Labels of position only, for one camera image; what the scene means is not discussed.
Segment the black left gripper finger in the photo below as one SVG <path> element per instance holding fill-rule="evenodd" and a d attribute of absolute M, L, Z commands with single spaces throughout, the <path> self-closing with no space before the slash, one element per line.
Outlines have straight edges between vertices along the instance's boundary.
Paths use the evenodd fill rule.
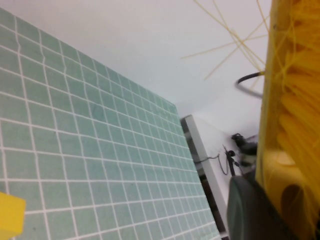
<path fill-rule="evenodd" d="M 296 184 L 280 190 L 272 203 L 263 188 L 248 176 L 229 182 L 227 224 L 231 240 L 303 240 L 303 193 Z"/>

